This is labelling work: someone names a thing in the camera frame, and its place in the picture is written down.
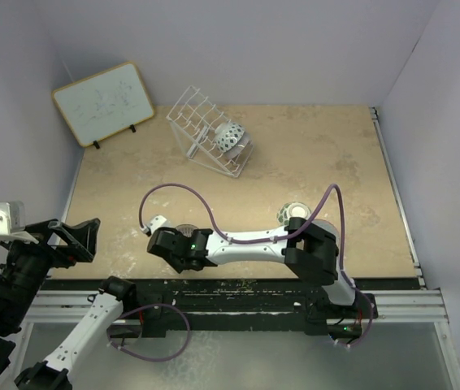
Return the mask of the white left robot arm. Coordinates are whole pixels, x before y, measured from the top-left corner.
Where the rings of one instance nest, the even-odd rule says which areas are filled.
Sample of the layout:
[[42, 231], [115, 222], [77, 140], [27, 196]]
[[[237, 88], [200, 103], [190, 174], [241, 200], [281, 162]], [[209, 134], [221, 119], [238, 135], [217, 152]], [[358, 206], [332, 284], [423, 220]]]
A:
[[[54, 268], [92, 262], [99, 219], [69, 226], [57, 219], [16, 227], [0, 212], [0, 246], [7, 259], [0, 266], [0, 377], [11, 364], [13, 335], [20, 333]], [[12, 389], [71, 389], [94, 345], [117, 319], [137, 310], [133, 284], [110, 277], [102, 282], [89, 308], [64, 341], [40, 362], [6, 381]]]

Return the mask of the maroon lattice pattern bowl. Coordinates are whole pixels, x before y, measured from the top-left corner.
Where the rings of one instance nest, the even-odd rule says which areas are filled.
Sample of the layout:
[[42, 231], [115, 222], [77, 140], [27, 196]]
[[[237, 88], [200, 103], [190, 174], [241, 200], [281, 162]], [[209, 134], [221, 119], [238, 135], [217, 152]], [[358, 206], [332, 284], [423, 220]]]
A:
[[177, 225], [176, 230], [184, 236], [191, 237], [193, 232], [197, 230], [197, 227], [189, 223], [184, 223]]

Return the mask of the blue floral pattern bowl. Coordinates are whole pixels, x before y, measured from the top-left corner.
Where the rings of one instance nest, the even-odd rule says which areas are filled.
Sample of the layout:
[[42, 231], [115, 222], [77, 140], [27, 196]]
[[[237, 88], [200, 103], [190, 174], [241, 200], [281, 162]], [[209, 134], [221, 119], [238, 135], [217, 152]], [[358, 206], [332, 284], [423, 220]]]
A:
[[221, 153], [228, 152], [244, 136], [245, 128], [234, 122], [220, 124], [215, 129], [214, 141]]

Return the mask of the green leaf pattern bowl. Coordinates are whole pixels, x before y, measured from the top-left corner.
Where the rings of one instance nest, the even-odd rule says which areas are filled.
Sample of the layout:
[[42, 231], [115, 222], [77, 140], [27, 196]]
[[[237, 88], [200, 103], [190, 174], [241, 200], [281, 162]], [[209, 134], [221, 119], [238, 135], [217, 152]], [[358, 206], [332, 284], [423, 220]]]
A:
[[292, 201], [284, 204], [276, 214], [276, 219], [281, 225], [288, 225], [291, 218], [304, 218], [306, 219], [310, 215], [311, 211], [309, 207], [299, 201]]

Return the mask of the purple striped bowl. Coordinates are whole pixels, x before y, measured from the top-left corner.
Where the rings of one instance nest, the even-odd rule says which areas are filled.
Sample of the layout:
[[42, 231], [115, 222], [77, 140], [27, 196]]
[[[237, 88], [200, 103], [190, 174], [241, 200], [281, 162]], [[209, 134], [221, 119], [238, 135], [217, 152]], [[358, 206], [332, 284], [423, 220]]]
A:
[[225, 154], [227, 160], [237, 158], [245, 148], [250, 144], [251, 140], [248, 135], [244, 135], [234, 146], [232, 146]]

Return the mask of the white wire dish rack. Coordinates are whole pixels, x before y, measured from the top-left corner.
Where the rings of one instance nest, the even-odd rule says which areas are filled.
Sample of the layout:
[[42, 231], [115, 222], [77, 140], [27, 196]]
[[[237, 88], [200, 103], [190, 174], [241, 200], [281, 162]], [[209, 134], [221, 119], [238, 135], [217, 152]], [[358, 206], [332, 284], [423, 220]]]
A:
[[189, 86], [181, 94], [168, 112], [167, 121], [188, 160], [226, 176], [237, 178], [254, 150], [252, 138], [245, 129], [244, 135], [250, 137], [250, 144], [237, 158], [225, 158], [225, 153], [221, 153], [215, 144], [215, 129], [223, 123], [237, 122], [194, 86]]

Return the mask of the grey bowl red rim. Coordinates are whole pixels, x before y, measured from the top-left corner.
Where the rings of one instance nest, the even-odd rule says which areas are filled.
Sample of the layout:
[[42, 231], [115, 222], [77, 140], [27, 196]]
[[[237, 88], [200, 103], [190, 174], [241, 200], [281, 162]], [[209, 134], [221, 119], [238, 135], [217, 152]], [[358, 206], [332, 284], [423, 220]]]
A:
[[337, 239], [340, 238], [340, 233], [339, 233], [338, 229], [332, 223], [328, 222], [327, 220], [316, 219], [314, 221], [314, 224], [319, 226], [320, 228], [326, 230], [327, 232], [330, 232], [331, 234], [333, 234], [335, 236], [335, 238], [337, 238]]

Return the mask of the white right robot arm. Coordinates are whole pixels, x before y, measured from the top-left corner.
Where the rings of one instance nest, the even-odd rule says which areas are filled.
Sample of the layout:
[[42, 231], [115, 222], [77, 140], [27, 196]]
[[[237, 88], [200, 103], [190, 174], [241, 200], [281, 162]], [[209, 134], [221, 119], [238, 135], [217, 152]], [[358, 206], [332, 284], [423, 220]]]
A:
[[143, 228], [150, 238], [147, 252], [163, 259], [177, 273], [201, 271], [237, 262], [273, 262], [321, 288], [332, 311], [341, 318], [353, 314], [375, 317], [375, 304], [360, 292], [344, 270], [342, 243], [323, 225], [292, 217], [289, 224], [266, 231], [217, 232], [195, 228], [190, 234], [172, 227], [162, 215]]

